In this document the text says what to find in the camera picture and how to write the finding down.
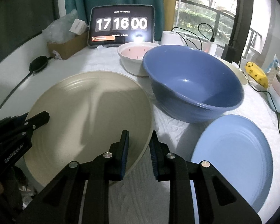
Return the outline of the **beige plate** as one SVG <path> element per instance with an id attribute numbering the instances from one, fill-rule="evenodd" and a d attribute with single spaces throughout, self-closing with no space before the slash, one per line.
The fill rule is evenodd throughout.
<path id="1" fill-rule="evenodd" d="M 109 71 L 73 75 L 44 92 L 29 111 L 49 121 L 35 130 L 25 154 L 33 178 L 46 186 L 69 162 L 86 163 L 129 132 L 126 172 L 146 151 L 153 129 L 151 101 L 130 77 Z"/>

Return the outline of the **light blue plate front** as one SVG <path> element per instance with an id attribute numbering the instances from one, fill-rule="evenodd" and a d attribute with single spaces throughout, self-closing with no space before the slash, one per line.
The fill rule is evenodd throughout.
<path id="1" fill-rule="evenodd" d="M 209 161 L 259 212 L 273 178 L 269 143 L 251 120 L 225 115 L 212 122 L 200 136 L 191 161 Z"/>

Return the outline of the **large dark blue bowl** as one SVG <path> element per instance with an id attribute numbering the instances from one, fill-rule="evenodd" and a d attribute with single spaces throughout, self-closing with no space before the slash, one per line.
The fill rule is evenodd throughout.
<path id="1" fill-rule="evenodd" d="M 204 51 L 157 46 L 145 53 L 143 67 L 158 104 L 174 119 L 205 122 L 243 102 L 244 90 L 236 74 Z"/>

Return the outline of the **pink strawberry bowl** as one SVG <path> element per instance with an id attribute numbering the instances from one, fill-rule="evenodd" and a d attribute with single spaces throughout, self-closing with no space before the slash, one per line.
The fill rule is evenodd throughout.
<path id="1" fill-rule="evenodd" d="M 159 46 L 157 43 L 134 41 L 118 47 L 117 53 L 124 69 L 134 76 L 148 76 L 143 67 L 143 57 L 147 51 Z"/>

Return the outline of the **cream bowl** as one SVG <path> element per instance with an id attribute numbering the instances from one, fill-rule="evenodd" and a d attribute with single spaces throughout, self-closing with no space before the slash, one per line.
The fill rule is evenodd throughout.
<path id="1" fill-rule="evenodd" d="M 233 65 L 230 62 L 227 62 L 225 60 L 223 60 L 222 58 L 219 58 L 219 60 L 224 63 L 227 67 L 229 67 L 229 69 L 231 69 L 233 71 L 233 73 L 237 76 L 237 78 L 239 79 L 239 81 L 241 82 L 241 84 L 243 86 L 248 85 L 248 80 L 247 77 L 244 75 L 244 73 L 242 71 L 240 71 L 235 65 Z"/>

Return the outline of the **black round puck device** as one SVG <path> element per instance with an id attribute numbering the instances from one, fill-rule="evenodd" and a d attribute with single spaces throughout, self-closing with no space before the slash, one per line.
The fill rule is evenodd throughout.
<path id="1" fill-rule="evenodd" d="M 30 73 L 38 73 L 42 71 L 48 64 L 49 58 L 46 56 L 39 56 L 35 58 L 29 65 Z"/>

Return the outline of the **cardboard box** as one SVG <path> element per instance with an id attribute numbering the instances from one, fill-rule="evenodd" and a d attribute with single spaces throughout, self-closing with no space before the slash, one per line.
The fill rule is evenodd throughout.
<path id="1" fill-rule="evenodd" d="M 65 43 L 47 43 L 50 56 L 54 59 L 67 60 L 87 46 L 87 37 L 88 32 L 84 32 Z"/>

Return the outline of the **small white box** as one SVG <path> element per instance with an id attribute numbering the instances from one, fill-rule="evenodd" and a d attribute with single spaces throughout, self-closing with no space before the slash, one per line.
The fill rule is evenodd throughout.
<path id="1" fill-rule="evenodd" d="M 87 24 L 84 20 L 75 19 L 69 31 L 76 35 L 81 35 L 86 31 L 86 29 Z"/>

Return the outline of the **light blue stacked bowl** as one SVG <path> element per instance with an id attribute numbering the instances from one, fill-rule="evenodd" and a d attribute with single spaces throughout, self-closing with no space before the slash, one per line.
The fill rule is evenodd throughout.
<path id="1" fill-rule="evenodd" d="M 274 112 L 280 113 L 280 96 L 277 94 L 272 85 L 267 89 L 267 98 L 271 109 Z"/>

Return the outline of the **tablet showing clock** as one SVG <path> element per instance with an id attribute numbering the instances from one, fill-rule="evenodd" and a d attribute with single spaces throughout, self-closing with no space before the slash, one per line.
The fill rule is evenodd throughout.
<path id="1" fill-rule="evenodd" d="M 87 45 L 120 46 L 153 42 L 155 9 L 152 5 L 109 5 L 91 10 Z"/>

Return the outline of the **yellow wipes pack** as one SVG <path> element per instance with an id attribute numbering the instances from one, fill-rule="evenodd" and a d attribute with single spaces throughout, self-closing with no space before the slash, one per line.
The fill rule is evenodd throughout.
<path id="1" fill-rule="evenodd" d="M 253 62 L 247 62 L 245 65 L 245 71 L 251 78 L 253 78 L 263 88 L 267 89 L 269 87 L 269 81 L 267 75 L 257 64 Z"/>

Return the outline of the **black power adapter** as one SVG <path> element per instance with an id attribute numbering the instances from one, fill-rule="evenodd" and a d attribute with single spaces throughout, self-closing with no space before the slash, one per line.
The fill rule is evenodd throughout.
<path id="1" fill-rule="evenodd" d="M 240 50 L 225 44 L 221 58 L 229 63 L 235 62 L 239 64 L 241 58 Z"/>

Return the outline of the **white charger plug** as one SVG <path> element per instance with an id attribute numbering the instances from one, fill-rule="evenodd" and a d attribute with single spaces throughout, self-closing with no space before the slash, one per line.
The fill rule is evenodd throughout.
<path id="1" fill-rule="evenodd" d="M 217 44 L 214 41 L 210 41 L 209 43 L 208 54 L 215 56 L 217 51 Z"/>

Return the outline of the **white lamp base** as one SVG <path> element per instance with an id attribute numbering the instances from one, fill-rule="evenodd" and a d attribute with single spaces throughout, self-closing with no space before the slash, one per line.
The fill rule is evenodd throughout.
<path id="1" fill-rule="evenodd" d="M 179 35 L 177 32 L 164 30 L 162 31 L 160 45 L 186 46 L 187 44 L 184 38 L 181 35 Z"/>

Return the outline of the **yellow curtain left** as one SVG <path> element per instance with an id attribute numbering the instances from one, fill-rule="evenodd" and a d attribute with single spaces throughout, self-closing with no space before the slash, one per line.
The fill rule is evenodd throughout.
<path id="1" fill-rule="evenodd" d="M 174 23 L 176 0 L 163 0 L 164 5 L 164 30 L 171 30 Z"/>

